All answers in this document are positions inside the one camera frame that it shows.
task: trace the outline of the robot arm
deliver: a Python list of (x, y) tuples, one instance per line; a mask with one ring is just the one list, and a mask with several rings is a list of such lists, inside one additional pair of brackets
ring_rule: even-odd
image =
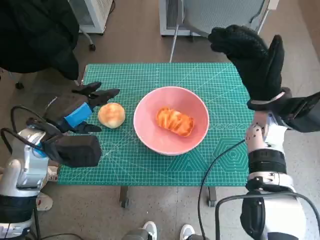
[[(231, 25), (214, 28), (208, 39), (211, 49), (226, 54), (236, 67), (250, 95), (247, 106), (255, 111), (245, 137), (248, 194), (229, 200), (244, 198), (240, 220), (253, 239), (302, 239), (306, 217), (296, 196), (287, 194), (296, 191), (293, 179), (287, 174), (283, 142), (287, 129), (303, 133), (320, 131), (320, 92), (292, 97), (288, 88), (281, 87), (285, 51), (279, 35), (274, 36), (268, 48), (256, 32)], [(274, 197), (263, 197), (263, 194)]]
[[(73, 93), (56, 97), (41, 120), (27, 120), (27, 127), (18, 133), (19, 137), (42, 150), (14, 138), (9, 146), (11, 157), (0, 178), (0, 239), (23, 237), (30, 231), (32, 213), (37, 207), (36, 199), (47, 175), (49, 158), (69, 167), (94, 167), (98, 164), (101, 149), (96, 136), (68, 136), (63, 133), (101, 131), (98, 126), (87, 124), (85, 120), (95, 106), (106, 104), (119, 90), (97, 91), (100, 85), (100, 82), (91, 83), (80, 86)], [(26, 108), (12, 108), (13, 132), (17, 132), (14, 123), (16, 109)]]
[[(286, 126), (279, 125), (271, 112), (256, 111), (247, 130), (249, 176), (248, 195), (292, 191), (287, 175), (283, 142)], [(306, 217), (294, 196), (246, 198), (242, 203), (241, 224), (253, 239), (297, 240), (306, 231)]]

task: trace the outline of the round bun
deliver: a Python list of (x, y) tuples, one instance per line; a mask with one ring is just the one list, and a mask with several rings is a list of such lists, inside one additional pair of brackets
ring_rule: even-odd
[(114, 102), (103, 105), (98, 112), (99, 122), (110, 129), (119, 127), (125, 121), (125, 118), (125, 109)]

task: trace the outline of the black glove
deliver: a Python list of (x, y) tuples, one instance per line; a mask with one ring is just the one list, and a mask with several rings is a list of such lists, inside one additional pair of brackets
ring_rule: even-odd
[(268, 101), (282, 91), (285, 51), (280, 35), (274, 36), (269, 49), (256, 32), (244, 26), (215, 27), (208, 39), (213, 51), (226, 54), (235, 65), (251, 100)]

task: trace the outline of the pink bowl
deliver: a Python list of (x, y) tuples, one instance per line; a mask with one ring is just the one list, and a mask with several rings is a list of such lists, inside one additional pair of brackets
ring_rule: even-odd
[[(194, 128), (187, 137), (179, 136), (156, 123), (156, 114), (162, 107), (175, 109), (194, 119)], [(139, 139), (153, 151), (163, 155), (184, 154), (205, 138), (209, 129), (209, 113), (204, 102), (192, 91), (182, 87), (166, 86), (145, 95), (136, 106), (134, 130)]]

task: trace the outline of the green cutting mat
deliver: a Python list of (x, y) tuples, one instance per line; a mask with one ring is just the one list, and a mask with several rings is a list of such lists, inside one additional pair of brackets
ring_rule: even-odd
[[(102, 156), (98, 167), (62, 167), (59, 183), (68, 185), (199, 186), (210, 163), (221, 152), (244, 138), (253, 113), (249, 95), (231, 63), (89, 64), (84, 83), (102, 82), (101, 89), (119, 88), (110, 102), (120, 103), (126, 120), (117, 129), (103, 127), (97, 118), (88, 123), (102, 127)], [(179, 86), (196, 93), (210, 115), (207, 136), (194, 150), (163, 156), (148, 149), (133, 127), (134, 111), (151, 90)], [(213, 167), (208, 186), (243, 186), (248, 175), (245, 144), (230, 151)]]

